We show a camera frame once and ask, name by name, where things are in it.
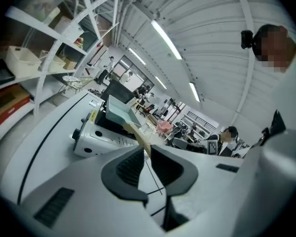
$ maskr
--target white plastic bin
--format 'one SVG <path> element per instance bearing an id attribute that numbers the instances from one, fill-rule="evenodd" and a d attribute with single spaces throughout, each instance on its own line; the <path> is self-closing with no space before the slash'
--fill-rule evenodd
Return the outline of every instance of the white plastic bin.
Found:
<path id="1" fill-rule="evenodd" d="M 58 24 L 55 26 L 54 30 L 60 34 L 63 34 L 64 30 L 68 27 L 71 23 L 69 18 L 63 16 Z M 70 26 L 70 31 L 67 33 L 66 38 L 69 39 L 72 43 L 76 41 L 77 38 L 80 37 L 81 34 L 84 33 L 84 30 L 78 24 L 72 24 Z"/>
<path id="2" fill-rule="evenodd" d="M 48 54 L 47 51 L 45 50 L 42 50 L 39 54 L 39 58 L 43 57 L 43 56 L 46 56 Z M 50 66 L 49 66 L 49 71 L 50 72 L 60 72 L 64 69 L 64 65 L 66 63 L 60 59 L 58 56 L 54 56 L 52 62 L 50 63 Z"/>
<path id="3" fill-rule="evenodd" d="M 41 60 L 24 47 L 9 46 L 5 63 L 16 78 L 38 75 Z"/>

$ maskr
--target black vent grille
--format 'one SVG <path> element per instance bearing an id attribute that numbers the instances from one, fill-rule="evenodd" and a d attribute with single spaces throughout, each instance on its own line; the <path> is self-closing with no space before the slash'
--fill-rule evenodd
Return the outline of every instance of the black vent grille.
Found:
<path id="1" fill-rule="evenodd" d="M 151 163 L 164 187 L 177 180 L 184 171 L 179 163 L 163 154 L 153 154 Z"/>
<path id="2" fill-rule="evenodd" d="M 71 196 L 74 194 L 73 190 L 60 188 L 47 203 L 38 211 L 34 218 L 43 225 L 51 228 L 62 210 L 65 208 Z"/>
<path id="3" fill-rule="evenodd" d="M 226 165 L 226 164 L 222 164 L 222 163 L 218 164 L 216 166 L 216 168 L 220 168 L 220 169 L 230 171 L 230 172 L 233 172 L 233 173 L 237 173 L 238 170 L 239 170 L 239 167 L 230 166 L 230 165 Z"/>
<path id="4" fill-rule="evenodd" d="M 144 154 L 137 152 L 117 165 L 117 175 L 127 184 L 138 187 L 139 176 L 144 167 Z"/>

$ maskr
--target cardboard box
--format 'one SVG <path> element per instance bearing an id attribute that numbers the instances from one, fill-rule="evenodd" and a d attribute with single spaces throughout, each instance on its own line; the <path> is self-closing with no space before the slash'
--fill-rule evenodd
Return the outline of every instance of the cardboard box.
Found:
<path id="1" fill-rule="evenodd" d="M 0 125 L 30 101 L 30 95 L 18 84 L 0 90 Z"/>
<path id="2" fill-rule="evenodd" d="M 77 62 L 71 61 L 66 57 L 61 58 L 66 64 L 64 65 L 64 69 L 72 70 L 77 65 Z"/>

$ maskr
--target window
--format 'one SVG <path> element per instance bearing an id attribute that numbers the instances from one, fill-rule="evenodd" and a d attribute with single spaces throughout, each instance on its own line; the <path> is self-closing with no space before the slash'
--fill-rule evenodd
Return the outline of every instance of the window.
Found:
<path id="1" fill-rule="evenodd" d="M 179 110 L 175 108 L 173 105 L 170 105 L 168 108 L 168 115 L 165 117 L 166 120 L 169 122 L 173 122 L 173 120 L 179 115 L 179 113 L 183 110 L 183 108 L 186 106 L 186 104 L 179 102 L 177 107 L 179 107 Z"/>
<path id="2" fill-rule="evenodd" d="M 113 73 L 120 79 L 124 73 L 133 72 L 133 79 L 131 82 L 126 83 L 125 86 L 129 90 L 135 90 L 136 88 L 144 85 L 150 86 L 150 90 L 154 87 L 154 84 L 145 76 L 139 68 L 136 67 L 126 56 L 123 56 L 116 64 Z"/>

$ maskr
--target floor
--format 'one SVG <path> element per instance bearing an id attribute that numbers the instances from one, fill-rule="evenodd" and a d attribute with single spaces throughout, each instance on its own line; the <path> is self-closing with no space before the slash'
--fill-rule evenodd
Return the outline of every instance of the floor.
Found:
<path id="1" fill-rule="evenodd" d="M 98 85 L 95 81 L 90 82 L 84 89 L 96 89 L 102 91 L 106 88 L 104 84 Z M 65 102 L 68 98 L 74 95 L 74 91 L 69 89 L 67 92 L 62 94 L 57 94 L 47 101 L 43 102 L 39 107 L 39 113 L 34 116 L 32 112 L 25 115 L 19 122 L 17 122 L 11 129 L 6 133 L 6 135 L 0 141 L 0 181 L 2 175 L 7 167 L 9 161 L 11 160 L 14 152 L 20 146 L 24 138 L 31 132 L 31 130 L 44 119 L 51 111 L 53 111 L 57 106 Z M 146 123 L 146 118 L 144 118 L 139 113 L 136 113 L 140 123 L 144 125 Z M 157 133 L 152 133 L 152 130 L 147 129 L 145 135 L 149 138 L 151 144 L 161 144 L 164 145 L 163 138 L 159 137 Z"/>

